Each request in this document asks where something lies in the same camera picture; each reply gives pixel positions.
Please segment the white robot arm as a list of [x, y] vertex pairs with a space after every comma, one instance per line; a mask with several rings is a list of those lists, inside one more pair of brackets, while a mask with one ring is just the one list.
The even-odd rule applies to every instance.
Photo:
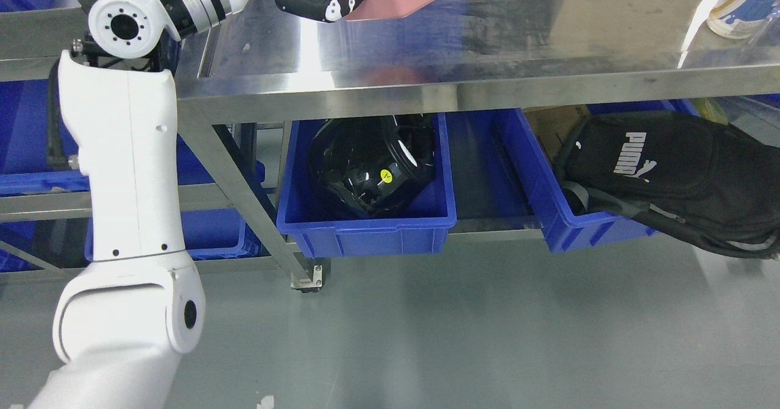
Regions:
[[[138, 59], [162, 32], [183, 40], [248, 1], [98, 0], [87, 23], [106, 53]], [[90, 181], [94, 259], [62, 291], [51, 337], [63, 365], [30, 407], [162, 408], [205, 321], [179, 211], [174, 79], [167, 69], [89, 67], [64, 52], [57, 85]]]

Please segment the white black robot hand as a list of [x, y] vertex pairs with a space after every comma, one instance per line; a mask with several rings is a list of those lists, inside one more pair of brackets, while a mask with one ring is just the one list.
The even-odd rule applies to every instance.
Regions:
[[275, 0], [282, 12], [321, 23], [335, 23], [350, 15], [366, 0]]

